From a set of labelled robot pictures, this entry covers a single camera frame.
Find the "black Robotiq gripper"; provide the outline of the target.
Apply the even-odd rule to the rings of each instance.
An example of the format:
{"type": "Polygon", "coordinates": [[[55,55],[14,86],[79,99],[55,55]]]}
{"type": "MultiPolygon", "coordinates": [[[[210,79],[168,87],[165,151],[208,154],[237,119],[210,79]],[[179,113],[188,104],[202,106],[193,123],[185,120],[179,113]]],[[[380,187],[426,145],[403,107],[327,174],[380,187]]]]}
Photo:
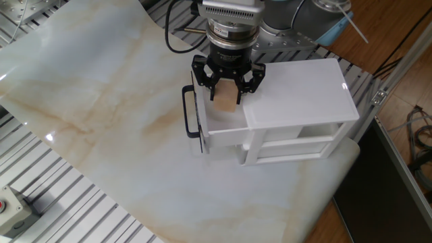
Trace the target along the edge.
{"type": "Polygon", "coordinates": [[[219,68],[236,69],[236,86],[238,96],[236,103],[239,105],[244,93],[254,93],[265,77],[266,65],[264,63],[251,63],[252,47],[245,49],[223,49],[215,44],[210,44],[209,57],[195,55],[192,59],[192,71],[199,86],[207,87],[211,94],[210,100],[215,96],[215,87],[219,81],[219,68]],[[207,66],[212,74],[207,76],[207,66]],[[252,78],[245,80],[245,75],[252,72],[252,78]]]}

